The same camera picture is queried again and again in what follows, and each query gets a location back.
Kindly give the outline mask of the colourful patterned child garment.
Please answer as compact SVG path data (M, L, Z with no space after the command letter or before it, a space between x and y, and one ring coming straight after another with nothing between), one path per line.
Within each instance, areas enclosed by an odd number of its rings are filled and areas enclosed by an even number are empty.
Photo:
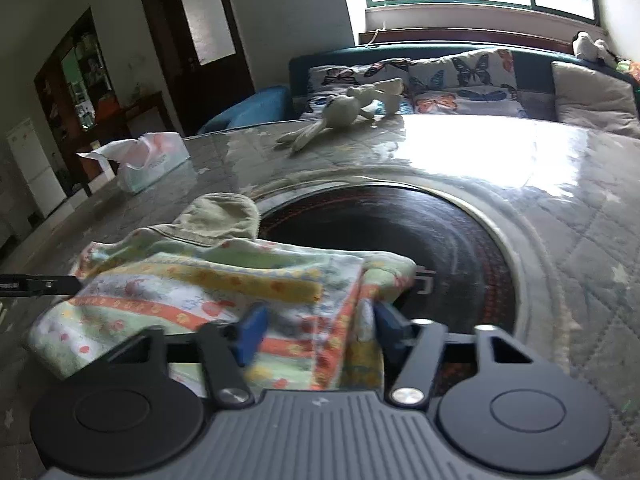
M212 193L171 224L89 244L72 269L80 291L38 318L29 349L65 378L145 327L191 333L261 303L268 328L245 372L253 391L381 388L373 306L410 288L416 264L262 240L259 220L248 197Z

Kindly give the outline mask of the round induction cooktop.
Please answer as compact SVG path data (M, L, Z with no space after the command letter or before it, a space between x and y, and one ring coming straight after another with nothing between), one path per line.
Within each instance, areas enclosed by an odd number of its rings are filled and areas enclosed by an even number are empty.
M324 249L393 252L416 263L394 306L450 332L480 324L514 331L513 273L484 224L446 198L398 185L353 185L293 198L260 220L264 240Z

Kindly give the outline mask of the white refrigerator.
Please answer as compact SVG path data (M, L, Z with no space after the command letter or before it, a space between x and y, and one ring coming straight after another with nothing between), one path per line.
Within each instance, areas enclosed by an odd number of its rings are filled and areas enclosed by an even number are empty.
M6 140L40 214L44 218L49 217L66 200L66 194L50 165L32 121L25 119L20 122L9 131Z

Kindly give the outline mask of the tissue pack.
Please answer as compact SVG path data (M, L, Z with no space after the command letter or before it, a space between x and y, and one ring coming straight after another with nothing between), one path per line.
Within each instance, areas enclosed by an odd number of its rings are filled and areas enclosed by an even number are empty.
M80 152L78 156L104 166L116 162L118 186L130 195L149 188L190 159L178 132L148 132L137 139L117 140L91 152Z

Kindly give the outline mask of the dark wooden shelf unit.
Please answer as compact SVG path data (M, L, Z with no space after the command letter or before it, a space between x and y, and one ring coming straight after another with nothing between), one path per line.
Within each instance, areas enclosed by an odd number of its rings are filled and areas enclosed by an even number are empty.
M122 111L107 71L90 10L65 33L35 76L40 104L63 162L90 179L80 152L107 133L106 124Z

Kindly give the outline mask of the dark wooden side table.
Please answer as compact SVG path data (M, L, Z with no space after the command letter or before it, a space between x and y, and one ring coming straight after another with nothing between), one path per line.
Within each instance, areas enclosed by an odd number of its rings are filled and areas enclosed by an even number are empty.
M91 179L80 161L80 150L90 148L91 144L96 142L103 146L112 141L132 139L134 134L129 128L129 123L151 110L157 111L163 126L174 126L162 92L147 94L124 106L119 104L114 92L108 92L98 101L94 125L88 130L79 127L77 131L68 135L64 148L65 163L88 196L93 194L90 188Z

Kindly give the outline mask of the white plush bunny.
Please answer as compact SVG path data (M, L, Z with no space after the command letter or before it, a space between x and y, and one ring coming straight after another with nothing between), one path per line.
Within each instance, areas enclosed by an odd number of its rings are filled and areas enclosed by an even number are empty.
M375 101L383 105L385 117L393 116L400 111L403 91L400 78L349 87L345 94L329 99L316 122L279 136L277 146L288 146L292 153L297 153L326 130L348 128L358 118L373 120L375 114L370 106Z

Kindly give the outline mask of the butterfly print pillow right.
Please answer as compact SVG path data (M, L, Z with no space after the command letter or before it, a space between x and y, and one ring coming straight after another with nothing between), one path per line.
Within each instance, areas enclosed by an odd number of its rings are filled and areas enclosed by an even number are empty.
M421 115L527 116L508 49L413 60L409 96L413 111Z

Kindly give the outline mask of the butterfly print pillow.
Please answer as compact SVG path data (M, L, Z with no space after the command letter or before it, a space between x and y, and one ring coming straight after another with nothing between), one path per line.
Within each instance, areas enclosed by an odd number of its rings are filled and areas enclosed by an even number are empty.
M408 58L388 58L366 65L320 65L308 70L306 113L319 114L329 98L342 96L349 87L400 78L402 92L399 113L410 115L413 108L409 98Z
M409 96L413 111L421 115L527 116L508 49L413 60Z

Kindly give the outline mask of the blue sofa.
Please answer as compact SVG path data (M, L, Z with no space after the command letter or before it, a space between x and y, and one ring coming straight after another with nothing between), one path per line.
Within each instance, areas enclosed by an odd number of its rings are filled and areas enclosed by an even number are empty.
M473 44L418 42L377 44L307 54L288 63L288 85L265 88L209 118L199 133L283 122L317 114L330 96L360 84L399 78L404 84L400 111L423 112L432 106L430 92L496 87L521 105L525 118L551 120L555 114L554 62L593 70L619 82L634 111L639 110L639 84L631 76L602 63L546 50Z

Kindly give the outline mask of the butterfly print pillow left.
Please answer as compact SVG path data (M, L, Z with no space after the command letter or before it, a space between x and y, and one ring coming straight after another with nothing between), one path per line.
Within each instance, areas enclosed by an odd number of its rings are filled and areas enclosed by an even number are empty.
M329 98L342 96L349 87L400 78L402 92L399 113L410 115L413 108L409 98L408 58L388 58L366 65L320 65L308 70L306 113L319 114Z

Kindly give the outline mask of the grey cushion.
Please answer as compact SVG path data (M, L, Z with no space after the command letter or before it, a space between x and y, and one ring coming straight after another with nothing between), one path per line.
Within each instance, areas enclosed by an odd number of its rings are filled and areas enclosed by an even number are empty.
M639 137L639 113L628 82L576 64L551 63L556 116L563 124Z

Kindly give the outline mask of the dark wooden door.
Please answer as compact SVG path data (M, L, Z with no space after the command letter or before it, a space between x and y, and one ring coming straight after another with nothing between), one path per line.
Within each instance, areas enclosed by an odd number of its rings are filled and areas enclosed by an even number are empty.
M142 0L183 133L254 93L231 0Z

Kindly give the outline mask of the black white plush toy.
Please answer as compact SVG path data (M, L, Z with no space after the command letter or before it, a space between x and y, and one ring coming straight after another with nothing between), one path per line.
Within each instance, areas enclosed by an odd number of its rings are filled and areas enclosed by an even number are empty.
M615 68L618 57L608 47L603 39L593 40L588 32L581 30L572 41L572 48L576 58L594 64Z

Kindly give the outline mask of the pink green plush toy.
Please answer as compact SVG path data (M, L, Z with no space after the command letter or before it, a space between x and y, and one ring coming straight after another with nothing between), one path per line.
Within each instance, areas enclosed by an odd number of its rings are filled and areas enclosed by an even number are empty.
M620 60L616 65L616 70L640 82L640 64L638 62L634 62L633 60Z

